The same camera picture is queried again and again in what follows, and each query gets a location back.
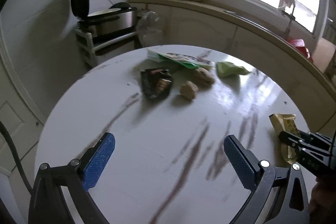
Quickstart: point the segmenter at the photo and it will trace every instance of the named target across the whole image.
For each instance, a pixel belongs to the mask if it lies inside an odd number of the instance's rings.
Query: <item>white cabinet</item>
[[[182,8],[172,8],[169,41],[230,53],[236,25]]]
[[[151,46],[154,45],[164,45],[170,44],[169,37],[170,37],[170,21],[171,21],[171,6],[166,5],[157,5],[157,4],[149,4],[148,9],[157,13],[159,16],[159,20],[157,22],[156,27],[162,31],[162,37],[159,37],[160,42],[154,42]]]
[[[332,116],[332,118],[328,121],[328,123],[319,131],[328,137],[334,137],[336,129],[336,114]]]
[[[231,55],[250,63],[273,79],[294,101],[310,130],[316,132],[336,111],[327,90],[281,48],[238,27]]]

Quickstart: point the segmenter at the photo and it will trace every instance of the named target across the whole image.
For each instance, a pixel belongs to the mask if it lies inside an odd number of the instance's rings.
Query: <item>black snack bag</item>
[[[166,68],[147,69],[141,72],[142,92],[149,99],[165,99],[170,93],[173,78]]]

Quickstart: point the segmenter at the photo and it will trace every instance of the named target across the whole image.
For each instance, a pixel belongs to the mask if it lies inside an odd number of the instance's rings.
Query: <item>plastic bag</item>
[[[143,47],[165,44],[163,33],[160,29],[160,18],[153,11],[148,11],[141,17],[136,30]]]
[[[157,52],[151,49],[147,49],[147,57],[150,60],[153,60],[155,62],[163,62],[167,59],[172,60],[176,63],[179,63],[180,65],[188,68],[188,69],[196,69],[198,67],[202,67],[205,69],[212,69],[214,63],[209,61],[209,60],[205,60],[203,58],[200,57],[193,57],[190,55],[184,55],[184,54],[177,54],[177,53],[173,53],[173,52],[168,52],[168,53],[164,53],[164,52]]]

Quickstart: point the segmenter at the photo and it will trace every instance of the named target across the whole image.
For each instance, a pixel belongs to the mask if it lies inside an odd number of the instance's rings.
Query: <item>power cord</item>
[[[16,147],[13,143],[13,140],[12,140],[10,134],[8,133],[7,129],[5,128],[5,126],[3,125],[3,123],[1,121],[0,121],[0,133],[5,138],[5,141],[7,142],[8,146],[9,146],[9,149],[12,152],[14,161],[15,161],[16,166],[17,166],[17,170],[19,171],[20,176],[21,176],[28,192],[32,195],[33,194],[33,189],[31,187],[31,185],[29,184],[28,179],[26,177],[26,174],[23,170],[19,155],[17,154]]]

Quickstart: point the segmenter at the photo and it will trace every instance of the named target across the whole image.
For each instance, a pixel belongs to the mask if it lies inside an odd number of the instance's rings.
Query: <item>yellow snack package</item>
[[[279,136],[281,131],[287,131],[300,137],[300,134],[294,122],[294,114],[273,113],[269,116],[269,119],[273,125],[277,137]],[[297,160],[297,155],[294,148],[284,143],[281,144],[281,154],[283,159],[289,164],[293,164]]]

